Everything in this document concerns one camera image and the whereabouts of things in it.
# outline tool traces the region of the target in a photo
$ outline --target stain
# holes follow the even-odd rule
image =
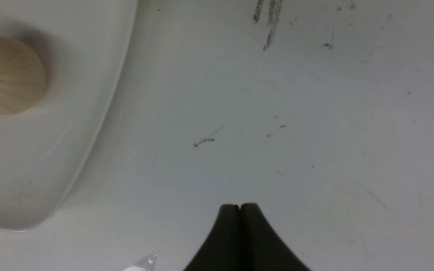
[[[270,31],[267,35],[267,42],[264,45],[264,48],[262,48],[263,51],[266,51],[269,49],[269,47],[274,42],[274,36],[277,29],[277,24],[279,23],[279,16],[281,15],[281,9],[282,9],[282,1],[283,0],[272,0],[275,2],[273,5],[273,12],[272,12],[272,21],[270,22]]]
[[[16,190],[19,190],[15,196],[17,202],[23,202],[33,198],[32,191],[34,186],[33,180],[30,177],[16,177],[14,183],[16,185]]]
[[[204,144],[205,142],[213,142],[213,141],[215,141],[215,139],[202,139],[200,142],[194,143],[193,146],[198,147],[200,146],[200,144]]]
[[[254,12],[254,23],[256,24],[260,19],[260,12],[262,10],[262,5],[264,5],[264,0],[258,0],[257,1],[257,7],[255,8]]]

